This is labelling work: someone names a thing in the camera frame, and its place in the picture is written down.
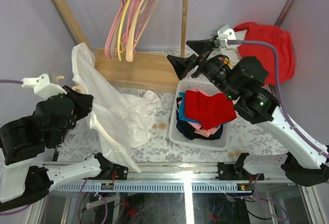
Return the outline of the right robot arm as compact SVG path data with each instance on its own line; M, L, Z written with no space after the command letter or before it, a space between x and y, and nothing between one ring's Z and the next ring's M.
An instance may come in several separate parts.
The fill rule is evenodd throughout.
M287 149L286 154L277 156L239 156L234 167L238 179L274 174L301 186L328 182L328 146L293 121L281 96L263 88L268 71L261 61L246 56L233 68L223 62L223 49L249 41L208 39L187 44L194 50L190 57L167 56L177 77L182 80L190 71L193 78L204 75L226 97L235 114L267 131Z

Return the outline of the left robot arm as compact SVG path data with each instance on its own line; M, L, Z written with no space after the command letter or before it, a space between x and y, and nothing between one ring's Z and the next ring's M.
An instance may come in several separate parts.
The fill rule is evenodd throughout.
M26 208L57 187L73 181L126 180L128 169L106 159L102 153L85 161L58 168L32 165L47 148L61 144L76 122L92 110L93 96L68 86L39 102L32 115L1 127L1 212Z

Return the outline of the peach plastic hanger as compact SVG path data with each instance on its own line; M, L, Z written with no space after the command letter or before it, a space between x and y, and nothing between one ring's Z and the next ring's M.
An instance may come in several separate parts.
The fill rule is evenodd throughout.
M87 94L82 86L75 84L70 87L81 94ZM54 101L53 115L51 115L51 141L49 147L56 147L62 144L71 129L76 127L77 121L73 116L74 102L67 95L59 94L52 98Z

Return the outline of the white t shirt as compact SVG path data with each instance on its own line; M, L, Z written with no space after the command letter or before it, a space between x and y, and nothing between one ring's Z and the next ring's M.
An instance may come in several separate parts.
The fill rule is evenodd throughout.
M133 149L149 141L160 98L150 90L142 97L121 94L94 68L95 56L85 43L72 49L71 63L73 82L94 97L86 121L99 134L102 155L140 173Z

